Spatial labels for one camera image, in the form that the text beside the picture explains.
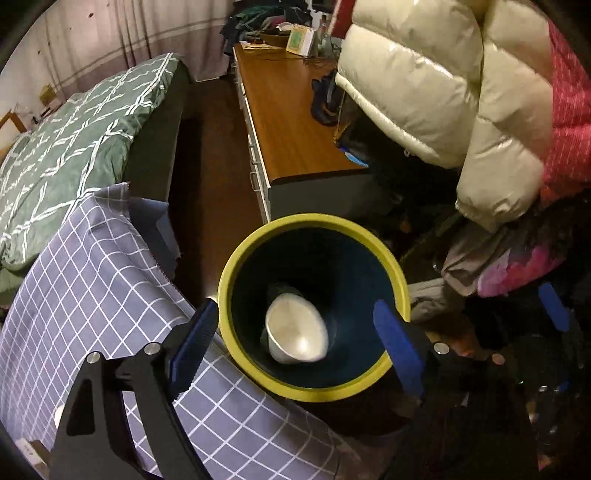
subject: white bowl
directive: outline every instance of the white bowl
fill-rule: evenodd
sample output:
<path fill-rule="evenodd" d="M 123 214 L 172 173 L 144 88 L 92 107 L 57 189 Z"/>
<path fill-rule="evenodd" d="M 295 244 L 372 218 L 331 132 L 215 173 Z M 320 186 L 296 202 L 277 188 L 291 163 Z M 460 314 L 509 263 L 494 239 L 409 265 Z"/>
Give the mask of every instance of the white bowl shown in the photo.
<path fill-rule="evenodd" d="M 317 362 L 326 356 L 329 336 L 320 313 L 306 299 L 282 293 L 265 316 L 269 352 L 281 364 Z"/>

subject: pink clothing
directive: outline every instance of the pink clothing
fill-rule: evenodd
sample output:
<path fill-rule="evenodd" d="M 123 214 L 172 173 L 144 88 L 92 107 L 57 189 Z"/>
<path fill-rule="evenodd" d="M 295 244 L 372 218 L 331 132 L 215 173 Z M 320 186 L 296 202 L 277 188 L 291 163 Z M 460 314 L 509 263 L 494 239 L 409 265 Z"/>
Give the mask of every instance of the pink clothing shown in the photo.
<path fill-rule="evenodd" d="M 553 132 L 540 191 L 544 206 L 591 186 L 591 80 L 552 23 L 550 40 Z"/>
<path fill-rule="evenodd" d="M 558 267 L 566 257 L 552 257 L 546 245 L 537 245 L 530 252 L 505 252 L 489 265 L 478 278 L 478 296 L 496 297 L 523 287 Z"/>

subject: bucket rim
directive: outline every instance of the bucket rim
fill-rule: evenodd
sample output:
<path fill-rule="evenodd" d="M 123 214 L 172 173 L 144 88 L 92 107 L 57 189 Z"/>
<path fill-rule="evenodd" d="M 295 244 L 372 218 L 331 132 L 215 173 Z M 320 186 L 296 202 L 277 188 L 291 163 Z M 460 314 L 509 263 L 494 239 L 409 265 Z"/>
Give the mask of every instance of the bucket rim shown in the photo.
<path fill-rule="evenodd" d="M 385 350 L 368 370 L 347 383 L 326 388 L 303 388 L 272 377 L 253 362 L 236 340 L 232 324 L 232 286 L 248 254 L 263 242 L 283 232 L 302 227 L 326 228 L 343 233 L 370 250 L 390 279 L 398 312 L 406 322 L 410 321 L 411 304 L 406 279 L 392 252 L 379 238 L 357 223 L 341 217 L 325 213 L 298 213 L 273 220 L 258 228 L 247 236 L 230 256 L 222 271 L 217 290 L 220 331 L 234 361 L 260 386 L 291 400 L 311 403 L 342 400 L 369 388 L 392 367 L 392 361 Z"/>

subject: wooden floor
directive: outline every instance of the wooden floor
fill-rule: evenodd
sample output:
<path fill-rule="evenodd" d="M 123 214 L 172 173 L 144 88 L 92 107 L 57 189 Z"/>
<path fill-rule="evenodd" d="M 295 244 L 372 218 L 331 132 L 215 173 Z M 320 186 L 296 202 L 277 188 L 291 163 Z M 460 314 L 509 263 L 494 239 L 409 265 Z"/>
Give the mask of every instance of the wooden floor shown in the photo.
<path fill-rule="evenodd" d="M 217 293 L 234 249 L 262 225 L 244 116 L 230 79 L 191 87 L 178 135 L 170 218 L 181 258 L 175 284 L 198 306 Z"/>

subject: curtain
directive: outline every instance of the curtain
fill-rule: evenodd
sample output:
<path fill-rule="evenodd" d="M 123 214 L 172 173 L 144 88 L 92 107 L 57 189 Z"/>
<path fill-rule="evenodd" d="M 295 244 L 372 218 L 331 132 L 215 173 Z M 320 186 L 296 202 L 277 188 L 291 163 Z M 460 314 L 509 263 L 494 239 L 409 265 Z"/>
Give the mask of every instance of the curtain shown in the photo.
<path fill-rule="evenodd" d="M 10 101 L 36 105 L 47 83 L 65 100 L 169 51 L 184 55 L 196 80 L 223 75 L 228 58 L 219 31 L 231 9 L 232 0 L 57 0 L 2 71 L 6 80 L 33 90 L 28 99 L 18 91 Z"/>

